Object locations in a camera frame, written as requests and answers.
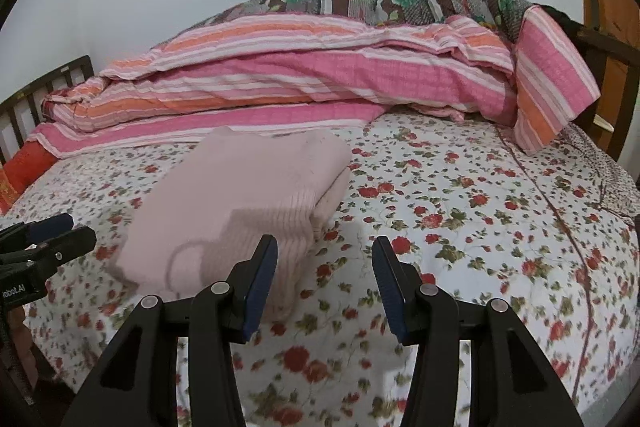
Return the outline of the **pink knit sweater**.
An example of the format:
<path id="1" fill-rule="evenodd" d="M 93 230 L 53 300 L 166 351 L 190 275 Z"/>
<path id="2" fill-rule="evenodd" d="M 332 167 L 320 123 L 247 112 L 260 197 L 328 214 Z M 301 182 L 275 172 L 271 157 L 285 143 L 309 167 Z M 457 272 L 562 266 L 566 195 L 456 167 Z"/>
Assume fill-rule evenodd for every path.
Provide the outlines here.
<path id="1" fill-rule="evenodd" d="M 217 129 L 143 197 L 111 270 L 140 293 L 191 297 L 270 234 L 278 261 L 264 317 L 283 321 L 311 248 L 345 197 L 350 158 L 349 145 L 326 130 Z"/>

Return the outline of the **patchwork floral blanket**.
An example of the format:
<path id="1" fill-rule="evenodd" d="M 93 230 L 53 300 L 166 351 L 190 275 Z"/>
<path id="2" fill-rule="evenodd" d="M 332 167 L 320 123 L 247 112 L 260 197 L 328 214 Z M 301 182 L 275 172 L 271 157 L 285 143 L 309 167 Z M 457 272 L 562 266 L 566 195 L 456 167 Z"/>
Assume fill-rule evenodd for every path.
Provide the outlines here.
<path id="1" fill-rule="evenodd" d="M 250 0 L 207 17 L 198 26 L 269 12 L 344 16 L 369 26 L 426 26 L 462 15 L 514 42 L 532 6 L 527 0 Z"/>

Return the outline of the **dark wooden footboard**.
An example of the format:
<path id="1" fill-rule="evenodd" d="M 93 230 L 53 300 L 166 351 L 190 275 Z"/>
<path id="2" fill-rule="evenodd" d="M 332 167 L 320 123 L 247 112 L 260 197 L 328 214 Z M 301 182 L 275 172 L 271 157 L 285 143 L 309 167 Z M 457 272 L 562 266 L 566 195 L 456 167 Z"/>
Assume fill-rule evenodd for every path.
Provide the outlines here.
<path id="1" fill-rule="evenodd" d="M 639 50 L 571 20 L 552 6 L 544 5 L 544 10 L 578 49 L 600 89 L 601 98 L 584 109 L 574 124 L 608 156 L 619 160 L 639 94 Z"/>

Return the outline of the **dark wooden headboard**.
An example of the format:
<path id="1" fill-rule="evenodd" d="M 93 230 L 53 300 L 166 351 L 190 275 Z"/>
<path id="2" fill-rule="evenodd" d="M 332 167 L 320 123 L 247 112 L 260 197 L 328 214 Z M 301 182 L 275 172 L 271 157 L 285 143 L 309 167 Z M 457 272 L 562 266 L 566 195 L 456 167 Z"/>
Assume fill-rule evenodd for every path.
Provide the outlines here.
<path id="1" fill-rule="evenodd" d="M 4 165 L 24 145 L 29 133 L 44 121 L 41 104 L 55 90 L 73 88 L 93 75 L 89 55 L 75 58 L 18 89 L 0 106 L 0 159 Z"/>

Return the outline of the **floral bed sheet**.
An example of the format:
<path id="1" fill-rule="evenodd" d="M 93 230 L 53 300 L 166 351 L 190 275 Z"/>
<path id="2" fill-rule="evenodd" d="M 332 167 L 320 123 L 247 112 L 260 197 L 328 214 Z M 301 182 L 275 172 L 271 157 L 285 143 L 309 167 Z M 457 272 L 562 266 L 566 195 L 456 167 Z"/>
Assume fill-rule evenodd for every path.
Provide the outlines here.
<path id="1" fill-rule="evenodd" d="M 349 188 L 311 248 L 285 322 L 233 347 L 250 426 L 399 426 L 416 349 L 390 333 L 370 261 L 385 235 L 425 282 L 454 297 L 502 297 L 548 355 L 586 426 L 605 426 L 639 378 L 639 241 L 614 202 L 603 155 L 559 140 L 535 156 L 511 132 L 388 113 L 333 131 L 352 148 Z M 35 343 L 77 391 L 141 297 L 107 272 L 134 210 L 195 144 L 59 161 L 1 228 L 68 212 L 96 231 L 27 307 Z"/>

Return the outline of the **red pillow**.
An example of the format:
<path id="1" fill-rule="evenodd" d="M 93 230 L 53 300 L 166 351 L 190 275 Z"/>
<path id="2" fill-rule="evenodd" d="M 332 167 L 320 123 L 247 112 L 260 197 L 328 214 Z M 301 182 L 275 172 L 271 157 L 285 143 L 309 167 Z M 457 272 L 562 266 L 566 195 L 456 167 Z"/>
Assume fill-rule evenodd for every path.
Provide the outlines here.
<path id="1" fill-rule="evenodd" d="M 6 164 L 1 167 L 0 207 L 4 215 L 14 202 L 43 173 L 47 172 L 58 158 L 48 152 L 39 142 L 29 141 Z"/>

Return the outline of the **orange wooden door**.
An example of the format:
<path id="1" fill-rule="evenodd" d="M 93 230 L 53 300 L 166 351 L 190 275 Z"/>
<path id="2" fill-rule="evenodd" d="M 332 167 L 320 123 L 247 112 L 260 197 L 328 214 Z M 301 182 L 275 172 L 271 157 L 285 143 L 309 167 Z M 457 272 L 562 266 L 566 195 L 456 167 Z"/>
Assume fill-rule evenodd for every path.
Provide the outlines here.
<path id="1" fill-rule="evenodd" d="M 584 0 L 584 24 L 634 48 L 639 46 L 639 7 L 634 0 Z M 605 127 L 614 127 L 623 102 L 628 66 L 606 65 L 597 117 Z"/>

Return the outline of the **pink striped quilt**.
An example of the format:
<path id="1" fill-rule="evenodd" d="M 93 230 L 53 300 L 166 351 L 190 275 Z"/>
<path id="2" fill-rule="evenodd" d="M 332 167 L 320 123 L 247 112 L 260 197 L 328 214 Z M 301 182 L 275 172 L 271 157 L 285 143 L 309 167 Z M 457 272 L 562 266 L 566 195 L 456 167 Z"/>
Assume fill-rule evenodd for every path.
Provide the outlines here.
<path id="1" fill-rule="evenodd" d="M 548 145 L 597 101 L 591 70 L 540 6 L 506 41 L 463 15 L 426 26 L 272 12 L 195 28 L 112 63 L 42 103 L 32 139 L 58 158 L 196 142 L 209 129 L 267 134 L 365 124 L 398 105 L 510 127 Z"/>

